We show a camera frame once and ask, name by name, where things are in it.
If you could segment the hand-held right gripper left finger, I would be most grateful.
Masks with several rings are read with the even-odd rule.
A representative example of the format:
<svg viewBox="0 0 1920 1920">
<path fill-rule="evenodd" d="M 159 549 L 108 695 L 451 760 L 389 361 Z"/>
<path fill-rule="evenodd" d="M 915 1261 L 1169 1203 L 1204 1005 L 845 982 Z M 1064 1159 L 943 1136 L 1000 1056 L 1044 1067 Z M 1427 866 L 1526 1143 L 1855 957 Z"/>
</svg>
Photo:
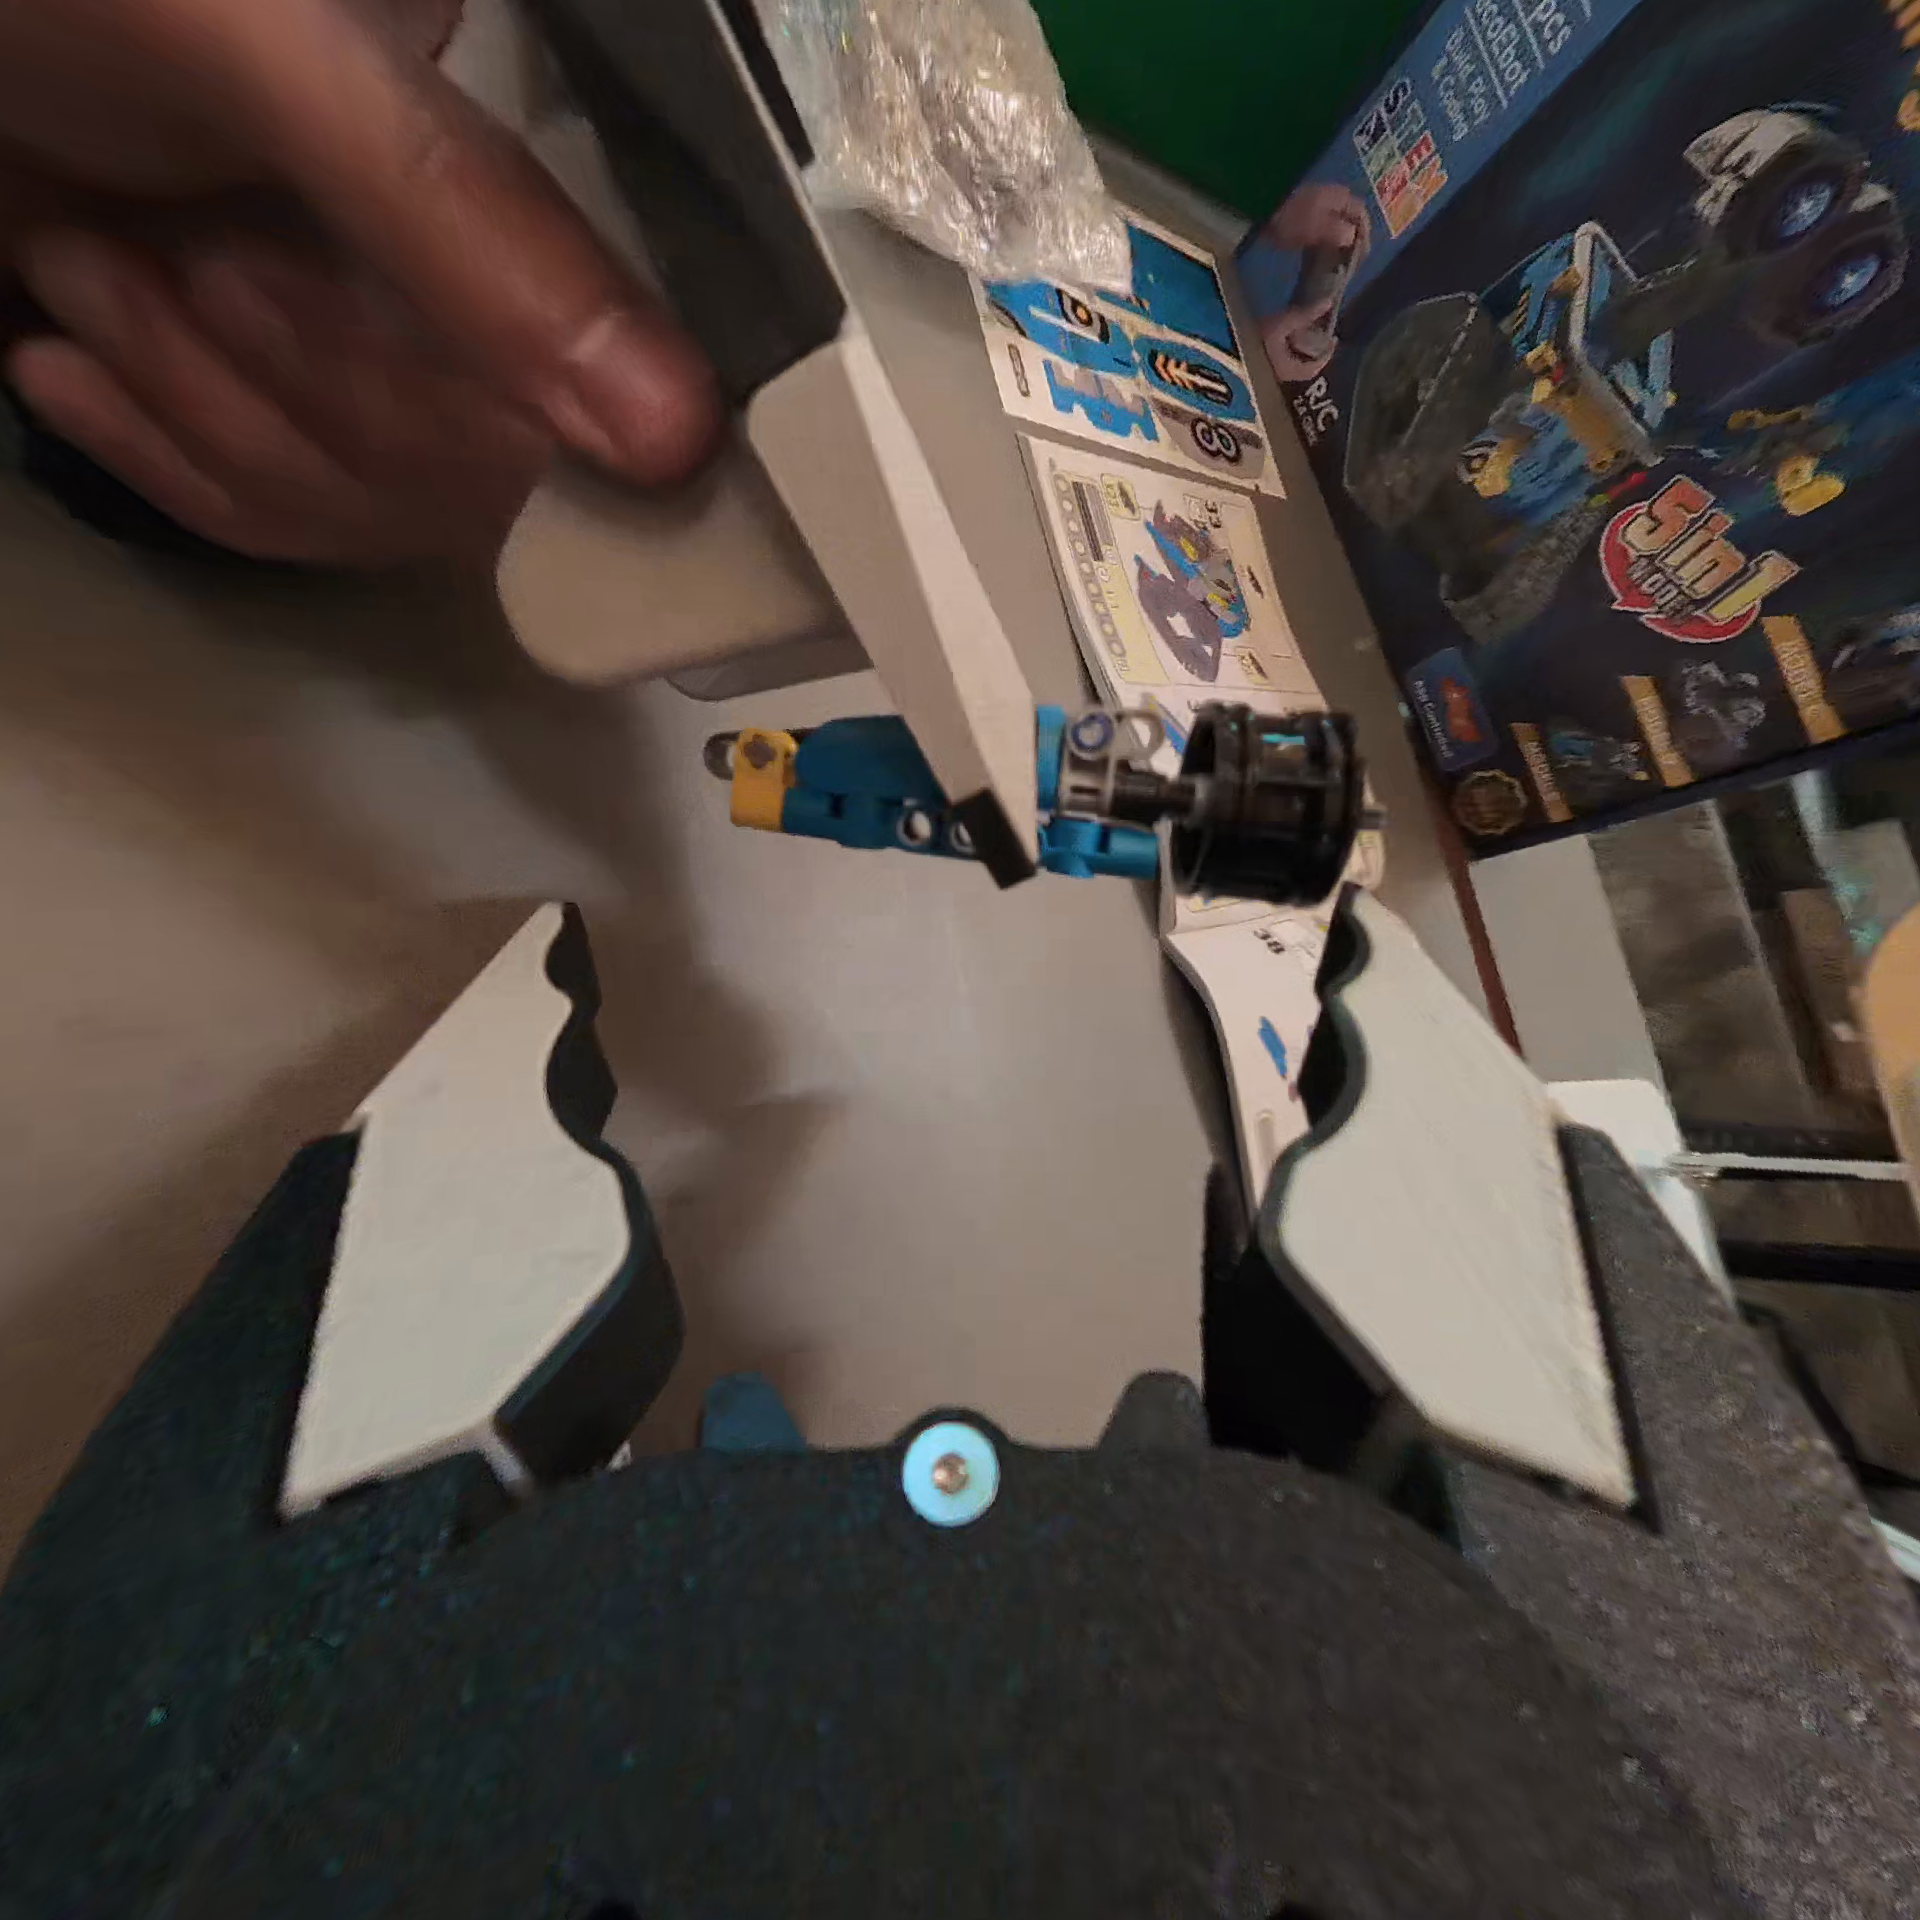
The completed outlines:
<svg viewBox="0 0 1920 1920">
<path fill-rule="evenodd" d="M 577 904 L 538 904 L 345 1123 L 279 1513 L 477 1457 L 511 1498 L 617 1467 L 684 1359 Z"/>
</svg>

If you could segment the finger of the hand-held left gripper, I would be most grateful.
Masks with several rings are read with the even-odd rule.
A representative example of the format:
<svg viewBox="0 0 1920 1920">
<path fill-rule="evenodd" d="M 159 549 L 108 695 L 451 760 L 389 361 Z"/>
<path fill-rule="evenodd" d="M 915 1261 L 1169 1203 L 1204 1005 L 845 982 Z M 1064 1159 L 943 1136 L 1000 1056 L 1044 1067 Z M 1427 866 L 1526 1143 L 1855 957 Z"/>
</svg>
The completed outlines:
<svg viewBox="0 0 1920 1920">
<path fill-rule="evenodd" d="M 1000 889 L 1038 877 L 1038 707 L 863 324 L 747 401 L 747 443 Z"/>
</svg>

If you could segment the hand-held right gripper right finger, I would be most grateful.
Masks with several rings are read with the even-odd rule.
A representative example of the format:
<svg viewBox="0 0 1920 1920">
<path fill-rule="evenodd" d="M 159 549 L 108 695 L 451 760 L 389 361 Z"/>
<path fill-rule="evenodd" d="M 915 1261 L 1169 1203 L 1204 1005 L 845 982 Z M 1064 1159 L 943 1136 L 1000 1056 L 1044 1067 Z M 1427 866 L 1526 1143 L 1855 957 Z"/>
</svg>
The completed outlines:
<svg viewBox="0 0 1920 1920">
<path fill-rule="evenodd" d="M 1317 997 L 1259 1204 L 1276 1276 L 1458 1455 L 1633 1508 L 1550 1094 L 1375 893 L 1341 893 Z"/>
</svg>

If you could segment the blue grey brick assembly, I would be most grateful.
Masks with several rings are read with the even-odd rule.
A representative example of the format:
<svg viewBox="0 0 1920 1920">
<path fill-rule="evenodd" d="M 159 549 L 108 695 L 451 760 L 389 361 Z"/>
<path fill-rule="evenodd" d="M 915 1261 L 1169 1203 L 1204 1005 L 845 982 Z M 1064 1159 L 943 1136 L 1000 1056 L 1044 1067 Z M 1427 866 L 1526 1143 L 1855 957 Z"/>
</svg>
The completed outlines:
<svg viewBox="0 0 1920 1920">
<path fill-rule="evenodd" d="M 729 788 L 738 830 L 765 830 L 853 854 L 960 860 L 1000 889 L 1035 877 L 1151 881 L 1160 837 L 1147 824 L 1072 812 L 1069 746 L 1077 721 L 1059 707 L 1035 711 L 1038 850 L 1027 856 L 992 798 L 949 802 L 911 727 L 899 714 L 849 714 L 816 727 L 716 731 L 704 771 Z"/>
</svg>

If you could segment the black toy wheel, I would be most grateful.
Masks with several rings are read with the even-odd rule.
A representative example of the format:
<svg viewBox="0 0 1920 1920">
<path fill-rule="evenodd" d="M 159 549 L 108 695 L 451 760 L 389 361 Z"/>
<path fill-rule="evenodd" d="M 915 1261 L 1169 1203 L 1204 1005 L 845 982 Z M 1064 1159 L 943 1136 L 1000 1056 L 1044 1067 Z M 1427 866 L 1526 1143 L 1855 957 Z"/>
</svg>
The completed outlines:
<svg viewBox="0 0 1920 1920">
<path fill-rule="evenodd" d="M 1345 711 L 1204 704 L 1190 727 L 1190 808 L 1166 827 L 1182 899 L 1317 904 L 1365 834 L 1385 830 Z"/>
</svg>

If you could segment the grey desk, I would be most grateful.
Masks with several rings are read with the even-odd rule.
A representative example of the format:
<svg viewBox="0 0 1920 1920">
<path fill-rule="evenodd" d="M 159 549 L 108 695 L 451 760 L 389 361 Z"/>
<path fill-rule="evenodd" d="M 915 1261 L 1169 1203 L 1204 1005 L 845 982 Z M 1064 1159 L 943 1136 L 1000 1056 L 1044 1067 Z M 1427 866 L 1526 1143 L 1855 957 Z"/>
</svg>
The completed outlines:
<svg viewBox="0 0 1920 1920">
<path fill-rule="evenodd" d="M 1118 886 L 716 819 L 695 707 L 548 680 L 486 569 L 168 571 L 4 507 L 4 1562 L 253 1204 L 538 902 L 584 909 L 613 1141 L 688 1350 L 810 1436 L 1091 1436 L 1197 1357 L 1218 1153 Z"/>
</svg>

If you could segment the person's left hand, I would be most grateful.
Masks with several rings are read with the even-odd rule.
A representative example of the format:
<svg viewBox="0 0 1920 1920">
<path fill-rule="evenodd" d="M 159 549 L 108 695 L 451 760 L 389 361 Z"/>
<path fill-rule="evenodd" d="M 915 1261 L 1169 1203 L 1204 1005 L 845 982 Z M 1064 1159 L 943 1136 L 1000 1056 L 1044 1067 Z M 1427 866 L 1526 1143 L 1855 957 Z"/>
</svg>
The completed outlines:
<svg viewBox="0 0 1920 1920">
<path fill-rule="evenodd" d="M 4 3 L 4 468 L 136 549 L 479 571 L 663 490 L 685 331 L 441 68 L 464 3 Z"/>
</svg>

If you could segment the large clear plastic bag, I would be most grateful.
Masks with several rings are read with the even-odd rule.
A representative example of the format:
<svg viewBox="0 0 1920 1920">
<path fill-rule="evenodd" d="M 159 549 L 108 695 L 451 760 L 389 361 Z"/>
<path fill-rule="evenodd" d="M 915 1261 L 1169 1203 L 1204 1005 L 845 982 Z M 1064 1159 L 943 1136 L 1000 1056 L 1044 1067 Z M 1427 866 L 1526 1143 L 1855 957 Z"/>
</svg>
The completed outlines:
<svg viewBox="0 0 1920 1920">
<path fill-rule="evenodd" d="M 1126 292 L 1132 251 L 1031 3 L 757 3 L 823 213 L 984 282 Z"/>
</svg>

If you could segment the instruction booklet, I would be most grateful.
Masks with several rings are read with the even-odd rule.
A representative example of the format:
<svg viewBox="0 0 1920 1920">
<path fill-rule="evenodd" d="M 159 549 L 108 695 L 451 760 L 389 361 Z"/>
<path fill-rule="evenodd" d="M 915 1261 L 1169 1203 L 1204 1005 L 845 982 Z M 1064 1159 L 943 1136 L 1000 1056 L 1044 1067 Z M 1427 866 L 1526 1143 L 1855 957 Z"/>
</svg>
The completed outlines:
<svg viewBox="0 0 1920 1920">
<path fill-rule="evenodd" d="M 1031 435 L 1023 456 L 1099 708 L 1072 731 L 1064 805 L 1160 837 L 1160 943 L 1210 1019 L 1257 1213 L 1276 1159 L 1306 1133 L 1301 1067 L 1320 1017 L 1317 969 L 1341 889 L 1379 878 L 1381 834 L 1363 837 L 1317 904 L 1171 889 L 1166 827 L 1191 802 L 1182 750 L 1197 707 L 1303 711 L 1325 699 L 1282 619 L 1251 497 Z"/>
</svg>

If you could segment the blue sticker sheet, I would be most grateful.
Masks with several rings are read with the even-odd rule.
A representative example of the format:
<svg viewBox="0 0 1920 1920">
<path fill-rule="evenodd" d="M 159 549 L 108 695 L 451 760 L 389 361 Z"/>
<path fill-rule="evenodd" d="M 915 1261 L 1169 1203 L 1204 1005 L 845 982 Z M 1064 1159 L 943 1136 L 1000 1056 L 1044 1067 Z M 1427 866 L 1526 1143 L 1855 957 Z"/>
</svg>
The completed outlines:
<svg viewBox="0 0 1920 1920">
<path fill-rule="evenodd" d="M 970 282 L 1013 422 L 1282 500 L 1274 441 L 1210 251 L 1120 208 L 1131 282 Z"/>
</svg>

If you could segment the green plastic bin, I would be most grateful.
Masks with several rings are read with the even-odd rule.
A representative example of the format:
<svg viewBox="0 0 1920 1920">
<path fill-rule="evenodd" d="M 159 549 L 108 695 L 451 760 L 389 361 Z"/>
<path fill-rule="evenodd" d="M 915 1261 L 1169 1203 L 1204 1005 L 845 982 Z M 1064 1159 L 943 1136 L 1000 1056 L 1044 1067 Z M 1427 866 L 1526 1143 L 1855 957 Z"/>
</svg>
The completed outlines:
<svg viewBox="0 0 1920 1920">
<path fill-rule="evenodd" d="M 1429 3 L 1031 3 L 1077 120 L 1201 200 L 1267 217 Z"/>
</svg>

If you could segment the dark blue robot kit box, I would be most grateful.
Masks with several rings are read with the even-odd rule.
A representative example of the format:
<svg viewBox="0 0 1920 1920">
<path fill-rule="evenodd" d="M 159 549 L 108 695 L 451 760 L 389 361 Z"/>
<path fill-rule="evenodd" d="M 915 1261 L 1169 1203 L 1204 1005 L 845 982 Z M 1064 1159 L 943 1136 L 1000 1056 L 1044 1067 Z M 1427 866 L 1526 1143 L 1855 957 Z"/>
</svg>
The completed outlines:
<svg viewBox="0 0 1920 1920">
<path fill-rule="evenodd" d="M 1427 3 L 1237 282 L 1471 860 L 1917 747 L 1917 3 Z"/>
</svg>

